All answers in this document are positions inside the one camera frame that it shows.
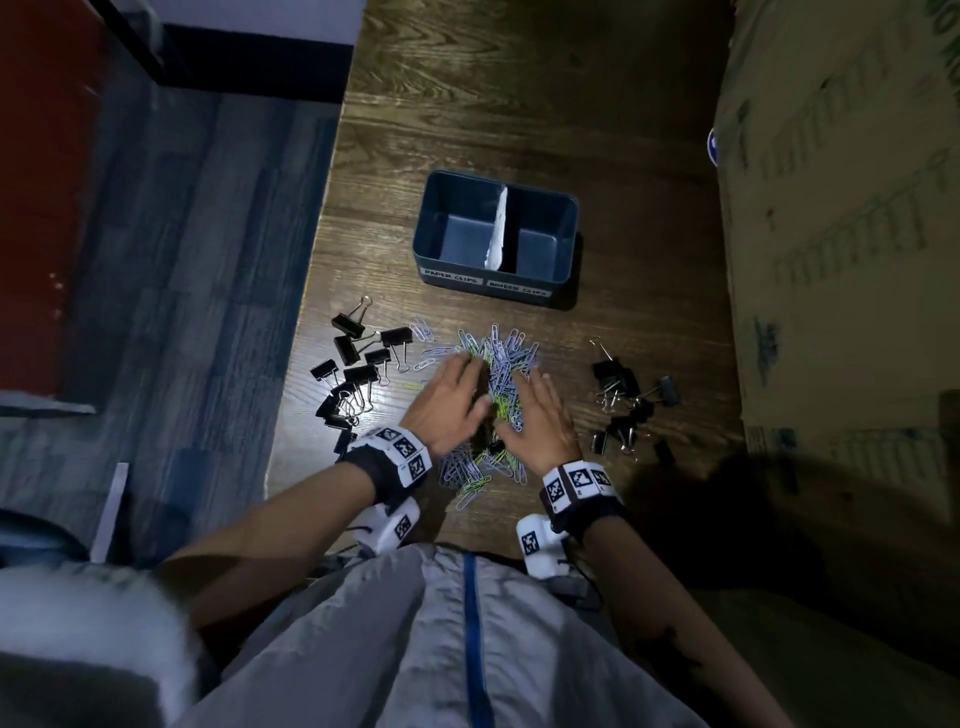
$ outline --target person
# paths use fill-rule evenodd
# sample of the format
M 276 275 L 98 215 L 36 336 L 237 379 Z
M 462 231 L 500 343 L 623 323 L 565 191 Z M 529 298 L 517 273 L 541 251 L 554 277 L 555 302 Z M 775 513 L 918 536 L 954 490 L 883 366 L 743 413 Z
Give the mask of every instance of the person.
M 141 650 L 182 645 L 180 662 L 196 662 L 245 616 L 262 623 L 215 687 L 204 685 L 209 670 L 182 673 L 170 667 L 176 658 L 164 663 L 154 674 L 156 724 L 791 724 L 631 528 L 602 485 L 603 469 L 584 463 L 557 388 L 537 368 L 529 380 L 514 374 L 523 429 L 501 421 L 494 428 L 544 483 L 540 498 L 555 530 L 583 545 L 622 650 L 521 571 L 432 544 L 325 576 L 283 602 L 277 616 L 276 601 L 303 583 L 358 514 L 396 503 L 423 482 L 413 460 L 435 465 L 489 417 L 489 396 L 476 397 L 485 366 L 468 354 L 448 358 L 398 425 L 376 428 L 342 462 L 160 566 L 151 583 L 162 585 L 165 604 L 179 605 L 180 621 L 166 609 L 168 633 L 142 641 Z M 401 455 L 387 457 L 390 447 Z M 581 487 L 578 469 L 593 471 L 595 488 Z M 273 613 L 263 621 L 265 607 Z

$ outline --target white wall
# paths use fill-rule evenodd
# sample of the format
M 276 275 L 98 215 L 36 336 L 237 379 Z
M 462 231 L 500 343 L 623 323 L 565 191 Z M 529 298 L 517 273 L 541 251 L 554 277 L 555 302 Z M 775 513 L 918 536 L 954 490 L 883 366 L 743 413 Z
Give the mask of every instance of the white wall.
M 353 45 L 366 0 L 146 0 L 164 23 Z M 140 0 L 111 0 L 121 11 Z

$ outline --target blue container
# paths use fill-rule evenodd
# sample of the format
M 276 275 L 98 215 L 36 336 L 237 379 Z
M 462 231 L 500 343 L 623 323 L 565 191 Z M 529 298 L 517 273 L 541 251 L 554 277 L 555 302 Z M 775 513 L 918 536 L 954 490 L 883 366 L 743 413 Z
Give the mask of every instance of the blue container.
M 447 172 L 430 173 L 414 233 L 423 282 L 467 293 L 550 305 L 570 279 L 577 200 L 518 184 L 507 186 L 503 263 L 484 268 L 503 184 Z

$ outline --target wooden table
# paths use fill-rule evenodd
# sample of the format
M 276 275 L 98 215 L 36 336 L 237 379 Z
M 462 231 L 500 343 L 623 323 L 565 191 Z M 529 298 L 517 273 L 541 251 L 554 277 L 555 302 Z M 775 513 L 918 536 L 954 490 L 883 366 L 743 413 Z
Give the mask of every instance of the wooden table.
M 309 370 L 339 358 L 330 319 L 364 295 L 365 324 L 423 314 L 439 337 L 494 322 L 540 342 L 588 447 L 609 416 L 589 364 L 599 335 L 641 383 L 672 375 L 684 404 L 654 429 L 704 475 L 742 442 L 716 176 L 706 152 L 730 33 L 718 0 L 368 0 L 267 476 L 274 494 L 334 461 L 338 434 L 314 412 Z M 584 239 L 567 311 L 420 281 L 410 245 L 426 175 L 469 170 L 570 192 Z M 420 349 L 411 348 L 416 361 Z M 377 389 L 361 429 L 395 422 L 414 396 Z M 621 485 L 652 449 L 611 448 Z M 537 488 L 494 482 L 466 510 L 431 491 L 438 539 L 519 556 L 514 527 Z

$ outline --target wristband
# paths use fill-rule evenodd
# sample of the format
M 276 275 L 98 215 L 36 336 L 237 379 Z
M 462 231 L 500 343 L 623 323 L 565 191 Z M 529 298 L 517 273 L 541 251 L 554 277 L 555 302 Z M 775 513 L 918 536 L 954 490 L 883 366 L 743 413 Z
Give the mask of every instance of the wristband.
M 376 502 L 388 506 L 404 501 L 433 466 L 426 445 L 398 425 L 376 427 L 350 443 L 343 462 L 364 471 L 373 482 Z
M 540 501 L 557 533 L 582 541 L 584 532 L 604 516 L 624 516 L 623 501 L 602 465 L 575 460 L 543 477 Z

